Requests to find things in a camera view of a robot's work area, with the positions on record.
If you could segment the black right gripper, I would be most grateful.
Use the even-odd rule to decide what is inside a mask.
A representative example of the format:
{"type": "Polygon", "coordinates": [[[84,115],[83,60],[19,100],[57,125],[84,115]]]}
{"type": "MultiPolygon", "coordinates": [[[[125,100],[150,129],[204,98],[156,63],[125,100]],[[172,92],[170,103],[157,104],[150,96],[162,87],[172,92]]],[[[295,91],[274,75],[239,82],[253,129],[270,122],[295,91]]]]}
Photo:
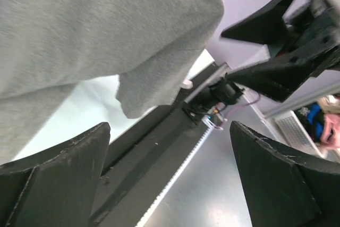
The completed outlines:
{"type": "MultiPolygon", "coordinates": [[[[308,0],[287,19],[283,15],[294,0],[271,0],[265,6],[223,30],[221,38],[267,44],[270,58],[292,52],[328,28],[339,29],[339,8],[334,0],[308,0]],[[269,45],[287,41],[284,46],[269,45]]],[[[281,56],[227,75],[276,102],[284,102],[315,71],[316,62],[298,56],[281,56]]]]}

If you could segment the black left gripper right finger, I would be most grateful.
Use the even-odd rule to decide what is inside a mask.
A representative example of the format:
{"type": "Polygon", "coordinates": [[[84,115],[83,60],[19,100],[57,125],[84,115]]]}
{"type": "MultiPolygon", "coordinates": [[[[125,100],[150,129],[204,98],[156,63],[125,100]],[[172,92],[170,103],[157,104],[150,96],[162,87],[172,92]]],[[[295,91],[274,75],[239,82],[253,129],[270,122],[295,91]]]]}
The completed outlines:
{"type": "Polygon", "coordinates": [[[339,226],[339,163],[238,121],[229,132],[253,226],[339,226]]]}

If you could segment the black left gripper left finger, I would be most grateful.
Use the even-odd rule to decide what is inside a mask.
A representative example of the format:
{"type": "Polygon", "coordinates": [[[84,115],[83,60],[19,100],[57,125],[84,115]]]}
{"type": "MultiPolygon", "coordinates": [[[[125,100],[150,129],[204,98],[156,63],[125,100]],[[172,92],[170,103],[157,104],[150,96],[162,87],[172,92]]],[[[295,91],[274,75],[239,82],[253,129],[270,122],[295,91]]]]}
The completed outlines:
{"type": "Polygon", "coordinates": [[[1,226],[87,226],[110,139],[102,122],[1,165],[1,226]]]}

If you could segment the grey t shirt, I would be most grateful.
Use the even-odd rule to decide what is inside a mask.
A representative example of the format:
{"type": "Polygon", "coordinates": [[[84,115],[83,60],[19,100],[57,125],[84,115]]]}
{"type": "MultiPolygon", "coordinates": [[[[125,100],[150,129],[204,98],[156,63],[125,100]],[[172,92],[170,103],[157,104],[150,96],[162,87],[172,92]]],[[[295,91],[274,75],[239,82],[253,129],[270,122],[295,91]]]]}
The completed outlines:
{"type": "Polygon", "coordinates": [[[117,75],[130,119],[170,105],[223,0],[1,0],[1,163],[81,82],[117,75]]]}

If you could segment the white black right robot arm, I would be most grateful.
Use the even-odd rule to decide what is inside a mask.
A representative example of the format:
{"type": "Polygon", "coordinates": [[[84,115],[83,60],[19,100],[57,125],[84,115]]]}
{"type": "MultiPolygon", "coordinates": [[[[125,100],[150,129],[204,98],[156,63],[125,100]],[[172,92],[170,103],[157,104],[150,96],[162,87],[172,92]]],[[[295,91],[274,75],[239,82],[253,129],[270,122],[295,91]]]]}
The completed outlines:
{"type": "Polygon", "coordinates": [[[339,0],[308,0],[286,15],[293,1],[271,0],[221,33],[224,39],[267,46],[269,59],[216,71],[185,100],[183,109],[193,122],[214,116],[217,104],[236,104],[246,87],[282,103],[309,78],[339,70],[339,0]]]}

